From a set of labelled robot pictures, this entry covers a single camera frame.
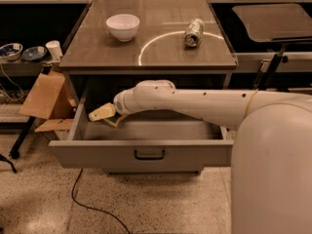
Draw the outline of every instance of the paper cup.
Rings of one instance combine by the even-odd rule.
[[[46,47],[54,60],[60,60],[60,58],[62,57],[62,52],[59,41],[50,41],[46,44]]]

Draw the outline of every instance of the gray drawer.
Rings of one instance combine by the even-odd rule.
[[[67,140],[50,142],[63,167],[152,173],[200,172],[206,166],[230,165],[233,140],[225,139],[225,130],[185,115],[146,111],[127,117],[118,128],[89,121],[86,104],[94,94],[91,84],[80,99]]]

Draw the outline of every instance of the black handle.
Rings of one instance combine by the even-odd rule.
[[[145,161],[150,161],[150,160],[163,160],[165,159],[165,150],[162,150],[162,156],[160,157],[138,157],[137,156],[137,150],[135,150],[135,158],[136,160],[145,160]]]

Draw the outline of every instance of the metal can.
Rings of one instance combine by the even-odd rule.
[[[197,47],[202,42],[204,22],[201,19],[193,19],[185,30],[184,42],[188,47]]]

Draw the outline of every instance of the tile floor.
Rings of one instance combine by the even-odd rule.
[[[7,156],[16,135],[0,135]],[[87,210],[71,198],[79,169],[64,169],[32,131],[13,160],[18,173],[0,163],[0,227],[5,234],[127,233],[115,218]],[[132,233],[230,234],[230,168],[205,168],[200,175],[108,175],[85,169],[77,201],[118,216]]]

